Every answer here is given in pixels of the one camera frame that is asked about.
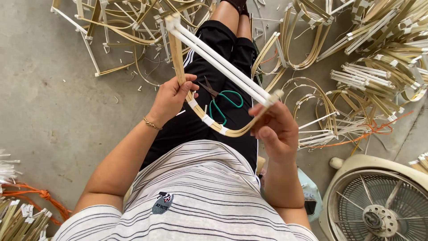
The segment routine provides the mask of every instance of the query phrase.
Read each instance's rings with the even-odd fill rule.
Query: fan grill
[[[398,232],[405,238],[395,234],[388,241],[428,241],[428,218],[402,219],[410,217],[428,217],[428,199],[415,187],[414,184],[402,176],[377,170],[359,171],[342,178],[333,188],[344,197],[336,194],[336,203],[333,208],[333,220],[338,221],[340,228],[348,241],[364,241],[371,231],[368,230],[363,220],[363,209],[372,205],[364,188],[363,181],[372,197],[373,204],[385,206],[387,199],[393,192],[397,183],[403,181],[398,187],[397,194],[390,203],[389,210],[395,213],[399,223]],[[385,241],[384,237],[373,235],[371,241]]]

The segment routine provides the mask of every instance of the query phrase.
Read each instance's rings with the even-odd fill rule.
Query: gold bracelet
[[[155,125],[153,125],[152,123],[150,123],[150,121],[148,121],[146,119],[146,117],[143,117],[143,120],[146,122],[146,124],[148,124],[149,126],[155,128],[156,130],[162,130],[162,128],[157,128]]]

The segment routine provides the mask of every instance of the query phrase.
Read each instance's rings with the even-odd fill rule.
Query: gray floor
[[[250,12],[257,17],[254,2],[248,1],[248,4]],[[131,78],[134,67],[94,77],[95,69],[80,34],[65,19],[51,14],[50,5],[51,0],[0,3],[0,147],[22,161],[17,165],[17,170],[24,173],[19,180],[39,189],[48,189],[54,198],[72,209],[96,165],[149,111],[156,92],[141,78],[126,81]],[[276,0],[269,1],[260,10],[264,18],[280,19],[284,8],[285,4]],[[63,0],[61,10],[72,16],[75,5],[70,0]],[[349,12],[342,13],[333,23],[323,50],[330,47],[350,24]],[[300,22],[295,36],[306,27]],[[105,54],[101,47],[102,29],[98,30],[92,48],[102,70],[120,65],[119,59],[124,63],[132,59],[131,54],[123,52],[131,50],[126,48],[112,49]],[[267,37],[274,31],[278,31],[278,24],[270,23]],[[310,51],[313,38],[314,31],[307,31],[292,41],[290,54],[296,63]],[[258,45],[263,46],[263,37],[258,39]],[[147,56],[153,60],[153,50]],[[312,78],[324,91],[333,90],[336,82],[329,79],[330,70],[340,70],[341,64],[356,58],[357,55],[349,57],[339,52],[294,76]],[[156,64],[144,60],[142,66],[150,71]],[[271,64],[265,64],[263,68],[271,69]],[[162,64],[149,79],[161,84],[173,74],[171,65]],[[292,74],[293,71],[288,69],[277,87],[281,87]],[[264,85],[271,78],[266,77]],[[139,86],[142,86],[141,92],[137,91]],[[301,94],[296,93],[291,99]],[[313,103],[298,112],[300,125],[314,119],[310,105]],[[428,151],[424,142],[428,120],[426,108],[425,99],[407,105],[405,113],[414,112],[394,125],[392,135],[380,136],[383,144],[378,138],[371,138],[367,154],[406,163]],[[362,141],[363,150],[366,143],[366,140]],[[353,147],[353,144],[347,144],[312,152],[301,150],[298,164],[323,195],[335,172],[328,165],[330,158],[347,158]],[[262,144],[260,153],[265,156]],[[53,209],[45,202],[38,203]],[[323,240],[316,223],[313,229]]]

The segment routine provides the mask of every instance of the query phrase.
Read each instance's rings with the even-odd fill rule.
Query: black shorts
[[[237,38],[228,27],[215,20],[203,23],[196,36],[250,77],[251,66],[257,56],[254,45],[249,39]],[[231,130],[239,130],[252,120],[252,117],[248,115],[248,109],[253,106],[251,96],[193,50],[188,52],[184,60],[184,72],[196,75],[198,78],[194,83],[197,85],[199,85],[198,81],[205,84],[205,76],[215,91],[232,90],[242,96],[244,101],[242,108],[234,107],[225,98],[216,98],[217,106],[227,119],[225,127]],[[209,106],[212,100],[209,92],[200,86],[197,93],[199,97],[196,100],[199,106],[202,109],[205,108],[205,105]],[[227,93],[225,95],[234,103],[241,103],[241,100],[236,95]],[[224,136],[202,122],[188,104],[185,103],[183,109],[186,110],[184,113],[169,120],[163,126],[163,129],[159,131],[140,170],[178,145],[190,141],[208,139],[222,142],[234,148],[245,157],[253,171],[256,171],[258,141],[253,136],[250,136],[250,132],[240,137]],[[223,123],[223,118],[214,106],[212,106],[212,114],[215,121]]]

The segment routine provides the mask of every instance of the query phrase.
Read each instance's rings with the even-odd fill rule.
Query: white striped t-shirt
[[[53,240],[317,240],[307,228],[284,223],[261,197],[248,162],[220,142],[177,146],[139,172],[132,187],[124,213],[87,207]]]

